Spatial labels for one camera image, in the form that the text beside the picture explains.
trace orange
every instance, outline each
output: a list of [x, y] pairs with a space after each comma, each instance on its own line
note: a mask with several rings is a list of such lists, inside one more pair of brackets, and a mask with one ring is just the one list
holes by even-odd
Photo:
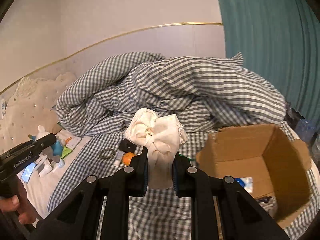
[[132, 157], [134, 157], [134, 156], [135, 156], [134, 153], [126, 153], [125, 155], [123, 155], [122, 162], [124, 163], [124, 165], [129, 166], [130, 161], [131, 161]]

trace gold wall molding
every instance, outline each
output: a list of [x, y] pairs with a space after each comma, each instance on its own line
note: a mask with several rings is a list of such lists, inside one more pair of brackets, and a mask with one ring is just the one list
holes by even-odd
[[[87, 46], [87, 47], [85, 47], [85, 48], [83, 48], [83, 49], [81, 49], [81, 50], [79, 50], [79, 51], [71, 54], [71, 55], [68, 56], [68, 57], [58, 59], [58, 60], [56, 60], [56, 61], [54, 61], [54, 62], [51, 62], [51, 63], [49, 63], [49, 64], [47, 64], [47, 65], [44, 65], [44, 66], [40, 67], [40, 68], [37, 68], [36, 70], [30, 72], [29, 74], [25, 75], [24, 77], [31, 76], [33, 73], [36, 73], [36, 72], [38, 72], [38, 71], [40, 71], [40, 70], [42, 70], [42, 69], [44, 69], [44, 68], [46, 68], [46, 67], [48, 67], [48, 66], [54, 65], [54, 64], [56, 64], [56, 63], [59, 63], [59, 62], [61, 62], [61, 61], [66, 60], [66, 59], [68, 59], [68, 58], [71, 58], [72, 56], [74, 56], [74, 55], [76, 55], [76, 54], [78, 54], [78, 53], [80, 53], [80, 52], [82, 52], [82, 51], [84, 51], [84, 50], [86, 50], [86, 49], [88, 49], [88, 48], [91, 48], [91, 47], [93, 47], [93, 46], [95, 46], [95, 45], [98, 45], [98, 44], [100, 44], [100, 43], [103, 43], [103, 42], [105, 42], [105, 41], [113, 40], [113, 39], [115, 39], [115, 38], [118, 38], [118, 37], [121, 37], [121, 36], [124, 36], [124, 35], [128, 35], [128, 34], [131, 34], [131, 33], [140, 32], [140, 31], [150, 30], [150, 29], [154, 29], [154, 28], [167, 27], [167, 26], [178, 26], [178, 25], [218, 25], [218, 26], [223, 26], [223, 23], [193, 23], [193, 22], [190, 22], [190, 23], [169, 23], [169, 24], [162, 24], [162, 25], [155, 25], [155, 26], [152, 26], [152, 27], [141, 28], [141, 29], [129, 31], [129, 32], [126, 32], [126, 33], [121, 33], [121, 34], [118, 34], [118, 35], [115, 35], [115, 36], [106, 38], [106, 39], [104, 39], [104, 40], [102, 40], [102, 41], [98, 41], [98, 42], [96, 42], [96, 43], [94, 43], [94, 44], [92, 44], [92, 45], [90, 45], [90, 46]], [[17, 84], [17, 83], [21, 80], [21, 78], [19, 78], [17, 81], [15, 81], [14, 83], [12, 83], [12, 84], [9, 85], [8, 87], [6, 87], [4, 90], [2, 90], [2, 91], [0, 92], [0, 95], [3, 94], [4, 92], [6, 92], [9, 88], [11, 88], [12, 86], [14, 86], [15, 84]]]

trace teal curtain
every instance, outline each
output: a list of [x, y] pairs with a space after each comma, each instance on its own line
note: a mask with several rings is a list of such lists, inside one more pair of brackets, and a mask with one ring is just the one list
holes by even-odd
[[320, 127], [320, 23], [305, 0], [219, 0], [227, 57], [269, 80]]

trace round metal bolt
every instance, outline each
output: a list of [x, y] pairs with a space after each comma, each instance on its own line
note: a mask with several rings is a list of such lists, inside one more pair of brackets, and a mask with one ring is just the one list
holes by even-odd
[[128, 167], [124, 168], [124, 172], [126, 172], [126, 173], [133, 172], [133, 170], [134, 170], [134, 168], [132, 168], [131, 166], [128, 166]]
[[197, 170], [196, 167], [189, 167], [189, 168], [187, 169], [187, 171], [190, 172], [190, 173], [196, 173], [198, 170]]
[[224, 181], [225, 181], [226, 183], [231, 184], [231, 183], [233, 183], [233, 182], [235, 181], [235, 179], [234, 179], [233, 177], [231, 177], [231, 176], [226, 176], [226, 177], [224, 178]]
[[89, 182], [89, 183], [94, 183], [96, 181], [96, 177], [95, 176], [89, 176], [89, 177], [87, 177], [87, 182]]

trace gray and white comforter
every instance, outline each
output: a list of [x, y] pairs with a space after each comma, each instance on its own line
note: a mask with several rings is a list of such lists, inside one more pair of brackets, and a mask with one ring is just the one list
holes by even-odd
[[[188, 133], [179, 152], [189, 158], [201, 150], [218, 126], [275, 123], [292, 139], [284, 97], [265, 79], [242, 67], [241, 53], [231, 59], [165, 58], [148, 52], [126, 53], [96, 64], [58, 99], [62, 125], [78, 136], [94, 136], [81, 150], [53, 192], [52, 211], [88, 175], [105, 177], [122, 168], [98, 152], [117, 149], [134, 113], [149, 108], [160, 116], [175, 113]], [[319, 193], [311, 171], [310, 206], [288, 227], [297, 239], [319, 210]], [[190, 239], [189, 198], [172, 189], [148, 189], [129, 203], [129, 239]]]

